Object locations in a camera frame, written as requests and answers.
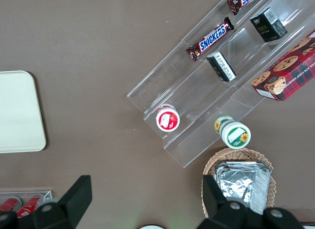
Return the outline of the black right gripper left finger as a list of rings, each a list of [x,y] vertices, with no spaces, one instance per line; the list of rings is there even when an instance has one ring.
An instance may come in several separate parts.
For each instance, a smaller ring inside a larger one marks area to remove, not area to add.
[[[90,175],[80,176],[57,201],[47,201],[19,218],[14,211],[0,214],[2,229],[75,229],[92,202]]]

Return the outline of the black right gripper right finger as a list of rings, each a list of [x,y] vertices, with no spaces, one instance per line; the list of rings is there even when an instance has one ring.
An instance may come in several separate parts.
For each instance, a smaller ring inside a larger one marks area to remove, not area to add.
[[[209,217],[199,229],[302,229],[301,222],[282,208],[257,214],[240,202],[227,200],[211,175],[203,175],[202,196]]]

